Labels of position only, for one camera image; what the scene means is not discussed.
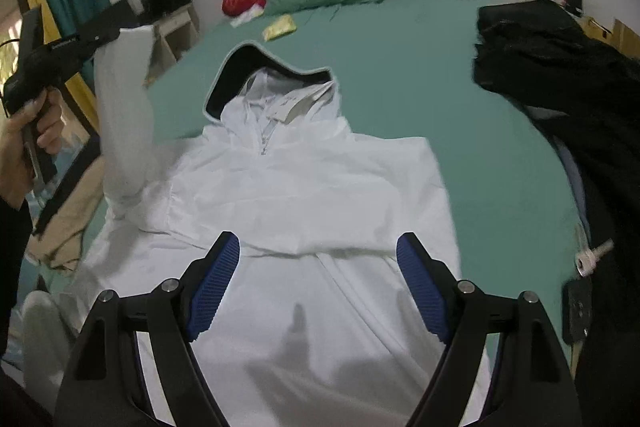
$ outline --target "ribbed blue pad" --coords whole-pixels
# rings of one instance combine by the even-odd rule
[[[240,242],[232,234],[191,299],[191,315],[186,327],[189,342],[211,327],[239,259]]]
[[[446,344],[449,341],[449,328],[446,322],[445,301],[420,256],[405,237],[398,239],[396,258],[424,325]]]

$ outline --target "beige garment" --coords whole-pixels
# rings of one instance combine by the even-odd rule
[[[102,200],[104,159],[96,159],[80,178],[59,211],[51,218],[40,237],[29,239],[29,254],[63,273],[76,269],[82,251],[82,232]]]

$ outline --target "metal screw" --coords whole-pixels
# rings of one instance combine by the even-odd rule
[[[533,304],[534,302],[538,302],[540,300],[538,295],[536,295],[535,292],[532,292],[530,290],[523,292],[522,297],[530,304]]]
[[[98,301],[100,302],[108,302],[113,299],[113,296],[116,295],[116,292],[113,290],[102,290],[100,295],[98,295]]]
[[[458,282],[458,289],[462,293],[473,293],[476,291],[476,287],[471,281],[460,281]]]
[[[178,287],[178,284],[180,284],[180,281],[177,279],[165,279],[160,287],[163,292],[172,292]]]

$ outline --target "jacket sleeve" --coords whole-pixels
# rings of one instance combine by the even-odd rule
[[[15,306],[22,256],[32,223],[26,201],[20,210],[0,198],[0,357],[6,351],[11,309]]]

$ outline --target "paper tag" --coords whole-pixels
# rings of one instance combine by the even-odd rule
[[[271,120],[278,120],[284,122],[289,118],[291,111],[300,102],[311,98],[314,102],[319,100],[324,93],[334,85],[334,81],[330,80],[324,84],[315,84],[313,86],[302,87],[302,89],[295,89],[284,95],[277,103],[272,105],[267,111],[267,118]]]

